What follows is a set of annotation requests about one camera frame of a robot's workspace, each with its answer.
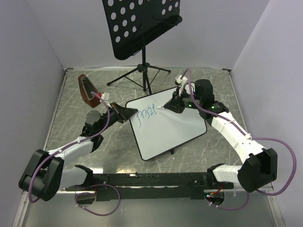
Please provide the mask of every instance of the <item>music stand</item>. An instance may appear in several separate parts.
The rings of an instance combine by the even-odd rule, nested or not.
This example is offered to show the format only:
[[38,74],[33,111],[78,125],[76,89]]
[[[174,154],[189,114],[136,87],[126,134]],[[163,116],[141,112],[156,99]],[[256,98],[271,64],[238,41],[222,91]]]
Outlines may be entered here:
[[[159,71],[170,70],[155,67],[146,62],[146,45],[172,29],[182,21],[180,0],[102,0],[107,24],[114,50],[119,60],[125,60],[142,51],[142,64],[130,72],[108,82],[107,85],[127,78],[146,91],[151,91],[151,83]],[[149,82],[148,68],[157,69],[155,77]],[[143,86],[127,76],[135,71],[143,73]]]

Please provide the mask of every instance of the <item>round hole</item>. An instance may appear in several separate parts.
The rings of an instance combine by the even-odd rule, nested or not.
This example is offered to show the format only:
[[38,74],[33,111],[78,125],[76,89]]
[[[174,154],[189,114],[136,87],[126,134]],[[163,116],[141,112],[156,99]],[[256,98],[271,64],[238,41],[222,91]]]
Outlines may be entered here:
[[118,25],[115,25],[115,26],[114,26],[114,32],[118,31],[118,29],[119,29],[119,26],[118,26]]
[[129,4],[129,8],[134,9],[134,3],[133,2],[131,4]]
[[110,18],[112,18],[112,20],[114,20],[116,18],[116,13],[112,13],[112,15],[110,15]]
[[123,27],[125,27],[125,26],[127,25],[127,20],[124,20],[124,21],[122,22],[122,25],[123,25]]
[[124,7],[121,8],[120,13],[121,13],[122,15],[125,13],[125,8],[124,8]]
[[114,4],[114,0],[108,0],[107,3],[108,3],[109,6],[112,6]]

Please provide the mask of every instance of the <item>gray wall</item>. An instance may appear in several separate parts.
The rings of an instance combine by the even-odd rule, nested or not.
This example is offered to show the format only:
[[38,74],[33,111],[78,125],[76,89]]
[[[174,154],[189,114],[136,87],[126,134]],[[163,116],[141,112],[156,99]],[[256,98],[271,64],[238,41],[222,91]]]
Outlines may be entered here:
[[[140,54],[126,61],[114,58],[101,0],[26,1],[63,67],[140,63]],[[147,59],[154,65],[231,69],[268,2],[181,0],[184,21],[148,45]]]
[[24,0],[0,7],[0,222],[11,226],[22,191],[18,181],[42,148],[63,70]]
[[[298,168],[278,202],[287,226],[303,223],[303,1],[271,0],[232,70],[232,80],[249,131],[255,136],[283,139],[294,149]],[[280,189],[290,175],[287,149],[265,143],[278,152]]]

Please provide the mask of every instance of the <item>tabletop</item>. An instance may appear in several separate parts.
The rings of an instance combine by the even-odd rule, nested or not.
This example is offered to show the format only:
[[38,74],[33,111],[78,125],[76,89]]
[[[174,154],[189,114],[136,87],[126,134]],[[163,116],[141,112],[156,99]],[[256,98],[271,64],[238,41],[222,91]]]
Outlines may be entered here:
[[[46,150],[55,149],[75,140],[82,132],[86,114],[93,108],[88,106],[80,95],[78,76],[85,74],[101,92],[108,92],[109,102],[125,106],[126,102],[147,95],[141,87],[127,79],[122,79],[111,86],[106,83],[121,76],[131,69],[106,70],[67,70],[59,104],[48,138]],[[185,69],[171,69],[171,73],[160,71],[151,84],[153,93],[175,87],[174,78]],[[149,69],[150,81],[157,70]],[[142,74],[132,73],[129,78],[142,83]],[[229,72],[226,70],[192,69],[192,81],[208,79],[214,86],[215,100],[225,104],[235,120],[243,126],[243,120],[232,88]],[[95,110],[105,113],[100,104]],[[171,155],[163,153],[148,161],[140,157],[130,123],[115,123],[102,135],[101,146],[88,155],[82,156],[67,165],[83,165],[94,173],[189,173],[205,172],[218,163],[241,165],[237,153],[225,138],[214,128],[207,125],[207,133],[175,148]]]

